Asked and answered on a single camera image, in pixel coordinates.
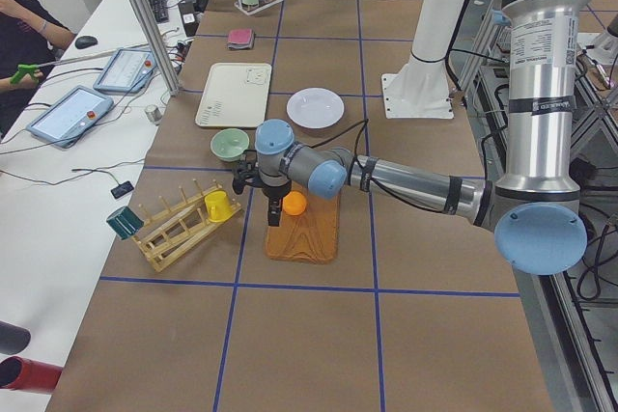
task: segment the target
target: warning label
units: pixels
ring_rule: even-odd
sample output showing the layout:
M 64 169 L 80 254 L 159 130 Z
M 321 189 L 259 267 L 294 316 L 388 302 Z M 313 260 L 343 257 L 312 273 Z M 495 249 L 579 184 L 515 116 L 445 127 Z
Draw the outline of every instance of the warning label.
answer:
M 511 33 L 511 68 L 576 65 L 577 17 L 559 16 L 522 24 Z

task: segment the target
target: orange ball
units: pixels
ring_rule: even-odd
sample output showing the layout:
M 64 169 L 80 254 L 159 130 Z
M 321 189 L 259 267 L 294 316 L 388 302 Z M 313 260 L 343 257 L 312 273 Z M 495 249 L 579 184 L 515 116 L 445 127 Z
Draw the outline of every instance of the orange ball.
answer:
M 290 192 L 283 198 L 283 210 L 291 216 L 299 216 L 306 208 L 307 199 L 300 192 Z

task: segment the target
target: black shirt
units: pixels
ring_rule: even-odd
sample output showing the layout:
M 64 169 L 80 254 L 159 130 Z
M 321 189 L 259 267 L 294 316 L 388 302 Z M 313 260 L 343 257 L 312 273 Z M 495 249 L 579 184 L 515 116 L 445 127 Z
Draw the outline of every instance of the black shirt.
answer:
M 48 22 L 63 26 L 38 0 L 15 2 Z M 36 65 L 53 60 L 54 55 L 42 35 L 20 19 L 0 14 L 0 79 L 13 76 L 17 65 Z M 52 67 L 45 67 L 41 71 L 47 76 L 51 69 Z M 0 133 L 6 134 L 9 131 L 36 91 L 29 89 L 0 94 Z

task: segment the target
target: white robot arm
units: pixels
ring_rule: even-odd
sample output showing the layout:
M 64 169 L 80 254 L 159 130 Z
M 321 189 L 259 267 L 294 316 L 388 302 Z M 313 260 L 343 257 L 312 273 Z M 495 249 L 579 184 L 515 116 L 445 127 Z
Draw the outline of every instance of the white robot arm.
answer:
M 253 178 L 278 223 L 291 180 L 330 198 L 344 185 L 394 193 L 421 208 L 466 217 L 494 232 L 515 268 L 538 275 L 579 261 L 586 232 L 577 216 L 579 187 L 569 178 L 569 151 L 579 11 L 590 0 L 498 0 L 512 24 L 509 140 L 496 183 L 424 172 L 351 152 L 315 151 L 280 120 L 256 132 L 257 162 L 239 166 L 236 188 Z

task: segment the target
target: black mouse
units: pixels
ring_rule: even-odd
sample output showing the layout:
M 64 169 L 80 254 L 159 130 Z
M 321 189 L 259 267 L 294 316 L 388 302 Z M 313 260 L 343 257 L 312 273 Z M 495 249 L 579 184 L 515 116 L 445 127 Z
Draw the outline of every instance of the black mouse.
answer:
M 75 48 L 88 48 L 97 44 L 97 38 L 94 36 L 80 36 L 75 40 Z

